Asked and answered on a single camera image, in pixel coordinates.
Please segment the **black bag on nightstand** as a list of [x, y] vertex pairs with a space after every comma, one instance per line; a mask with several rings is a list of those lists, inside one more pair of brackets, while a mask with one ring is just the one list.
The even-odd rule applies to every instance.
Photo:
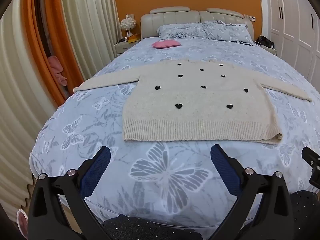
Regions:
[[274, 42], [269, 40], [267, 37], [260, 35], [256, 40], [255, 43], [259, 46], [265, 46], [267, 48], [274, 48]]

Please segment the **white left nightstand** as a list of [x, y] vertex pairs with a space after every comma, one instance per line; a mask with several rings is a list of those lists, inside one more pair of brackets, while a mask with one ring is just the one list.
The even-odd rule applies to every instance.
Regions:
[[132, 48], [134, 45], [138, 44], [140, 40], [137, 40], [135, 42], [129, 43], [129, 42], [118, 42], [114, 45], [117, 56], [123, 54], [128, 49]]

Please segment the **beige padded leather headboard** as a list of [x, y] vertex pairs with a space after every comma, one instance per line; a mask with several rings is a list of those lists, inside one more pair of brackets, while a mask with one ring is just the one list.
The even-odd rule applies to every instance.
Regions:
[[202, 23], [219, 20], [223, 23], [247, 25], [251, 38], [254, 38], [252, 22], [241, 13], [220, 8], [205, 11], [190, 10], [189, 7], [164, 7], [151, 10], [140, 19], [141, 38], [157, 37], [157, 29], [166, 24]]

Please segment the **butterfly print pillow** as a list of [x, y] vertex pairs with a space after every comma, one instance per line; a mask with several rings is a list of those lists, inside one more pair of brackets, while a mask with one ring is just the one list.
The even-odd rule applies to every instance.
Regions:
[[204, 21], [202, 25], [210, 40], [235, 42], [250, 46], [254, 45], [245, 23], [232, 24], [215, 20]]
[[166, 24], [157, 29], [157, 34], [163, 40], [207, 39], [201, 23]]

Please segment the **beige knit sweater black hearts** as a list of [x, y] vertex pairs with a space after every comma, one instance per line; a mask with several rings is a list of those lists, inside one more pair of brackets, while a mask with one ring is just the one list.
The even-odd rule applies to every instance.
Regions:
[[266, 90], [302, 100], [300, 88], [227, 62], [166, 60], [93, 77], [78, 90], [136, 84], [124, 103], [123, 138], [276, 144], [278, 117]]

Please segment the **left butterfly print pillow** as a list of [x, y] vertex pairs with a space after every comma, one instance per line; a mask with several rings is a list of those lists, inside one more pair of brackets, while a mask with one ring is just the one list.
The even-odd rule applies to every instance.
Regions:
[[163, 40], [207, 39], [201, 23], [166, 24], [157, 29], [157, 34]]

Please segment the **white panelled wardrobe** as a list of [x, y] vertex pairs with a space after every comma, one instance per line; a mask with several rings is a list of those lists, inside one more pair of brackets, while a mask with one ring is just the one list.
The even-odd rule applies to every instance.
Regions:
[[319, 17], [308, 0], [261, 0], [277, 56], [319, 89]]

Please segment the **pink folded cloth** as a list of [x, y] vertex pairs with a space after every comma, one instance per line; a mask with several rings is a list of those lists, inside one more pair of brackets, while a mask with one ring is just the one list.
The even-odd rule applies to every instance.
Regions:
[[152, 46], [153, 48], [156, 48], [156, 49], [165, 49], [165, 48], [179, 47], [181, 46], [181, 44], [176, 40], [160, 40], [153, 43]]

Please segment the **yellow box on nightstand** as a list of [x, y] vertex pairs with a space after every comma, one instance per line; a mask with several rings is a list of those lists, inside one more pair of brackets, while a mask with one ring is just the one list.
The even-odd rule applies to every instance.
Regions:
[[140, 34], [133, 34], [132, 36], [129, 36], [127, 38], [127, 41], [129, 43], [136, 43], [136, 42], [139, 42], [141, 39], [141, 35]]

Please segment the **orange curtain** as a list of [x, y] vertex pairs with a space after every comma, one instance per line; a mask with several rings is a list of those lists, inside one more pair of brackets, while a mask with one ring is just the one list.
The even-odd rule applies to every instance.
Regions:
[[[62, 0], [22, 0], [23, 25], [37, 70], [50, 98], [61, 106], [84, 78], [73, 53]], [[57, 83], [48, 57], [56, 56], [67, 78], [67, 86]]]

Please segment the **right butterfly print pillow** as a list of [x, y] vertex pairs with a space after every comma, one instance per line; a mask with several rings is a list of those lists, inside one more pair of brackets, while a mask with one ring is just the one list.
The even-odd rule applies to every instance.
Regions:
[[202, 25], [210, 40], [235, 42], [250, 46], [254, 45], [245, 23], [232, 24], [215, 20], [204, 21]]

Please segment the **blue butterfly print bedspread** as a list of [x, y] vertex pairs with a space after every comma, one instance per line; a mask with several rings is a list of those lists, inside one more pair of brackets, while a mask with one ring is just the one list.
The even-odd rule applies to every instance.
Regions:
[[[257, 46], [212, 40], [182, 40], [155, 49], [146, 38], [108, 64], [102, 73], [170, 59], [227, 61], [292, 83], [312, 97], [302, 101], [268, 91], [279, 116], [278, 145], [223, 141], [225, 152], [259, 174], [284, 175], [289, 192], [315, 192], [305, 146], [319, 151], [319, 92], [289, 64]], [[61, 176], [92, 158], [102, 146], [111, 161], [87, 205], [100, 219], [120, 214], [211, 235], [235, 202], [210, 159], [211, 141], [126, 142], [122, 109], [134, 83], [78, 92], [67, 99], [37, 136], [29, 163], [34, 176]]]

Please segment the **pink hanging garment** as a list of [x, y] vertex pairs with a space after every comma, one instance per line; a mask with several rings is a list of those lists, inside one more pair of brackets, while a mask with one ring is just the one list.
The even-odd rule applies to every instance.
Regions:
[[67, 78], [62, 75], [64, 71], [59, 59], [56, 56], [48, 57], [48, 62], [54, 74], [55, 80], [63, 87], [67, 86]]

